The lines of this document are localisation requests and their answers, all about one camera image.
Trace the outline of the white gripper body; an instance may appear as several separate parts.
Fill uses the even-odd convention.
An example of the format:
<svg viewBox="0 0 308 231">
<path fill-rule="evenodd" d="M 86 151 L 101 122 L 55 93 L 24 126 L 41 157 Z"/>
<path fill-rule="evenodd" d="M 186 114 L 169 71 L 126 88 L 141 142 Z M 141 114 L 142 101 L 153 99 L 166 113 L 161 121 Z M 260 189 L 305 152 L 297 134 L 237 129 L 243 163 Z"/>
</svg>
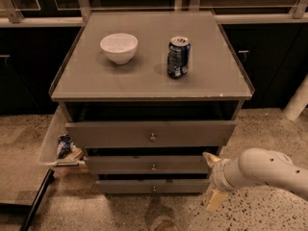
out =
<svg viewBox="0 0 308 231">
<path fill-rule="evenodd" d="M 221 192 L 230 193 L 235 188 L 235 161 L 231 159 L 214 159 L 212 165 L 211 182 Z"/>
</svg>

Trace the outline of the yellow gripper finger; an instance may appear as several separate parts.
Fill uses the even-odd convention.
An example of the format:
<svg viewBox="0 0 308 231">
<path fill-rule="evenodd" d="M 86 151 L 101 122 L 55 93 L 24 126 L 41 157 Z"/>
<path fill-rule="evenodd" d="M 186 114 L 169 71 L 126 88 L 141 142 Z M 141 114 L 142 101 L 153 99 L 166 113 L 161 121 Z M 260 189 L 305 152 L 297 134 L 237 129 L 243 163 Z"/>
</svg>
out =
<svg viewBox="0 0 308 231">
<path fill-rule="evenodd" d="M 220 161 L 220 157 L 211 154 L 209 152 L 203 152 L 202 153 L 203 157 L 205 158 L 207 165 L 209 168 L 213 168 L 215 166 L 215 164 Z"/>
<path fill-rule="evenodd" d="M 228 192 L 218 189 L 209 189 L 206 198 L 206 211 L 214 212 L 229 196 Z"/>
</svg>

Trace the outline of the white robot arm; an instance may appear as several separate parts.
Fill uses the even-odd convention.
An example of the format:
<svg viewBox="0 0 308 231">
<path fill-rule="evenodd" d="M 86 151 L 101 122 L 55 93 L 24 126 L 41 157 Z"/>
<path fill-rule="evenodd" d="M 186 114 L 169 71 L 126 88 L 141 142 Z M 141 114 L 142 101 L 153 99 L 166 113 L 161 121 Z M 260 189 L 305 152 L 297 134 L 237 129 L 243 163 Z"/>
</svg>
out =
<svg viewBox="0 0 308 231">
<path fill-rule="evenodd" d="M 245 187 L 270 186 L 308 200 L 308 169 L 297 167 L 284 153 L 249 148 L 234 159 L 203 153 L 212 170 L 206 211 L 214 212 L 232 192 Z"/>
</svg>

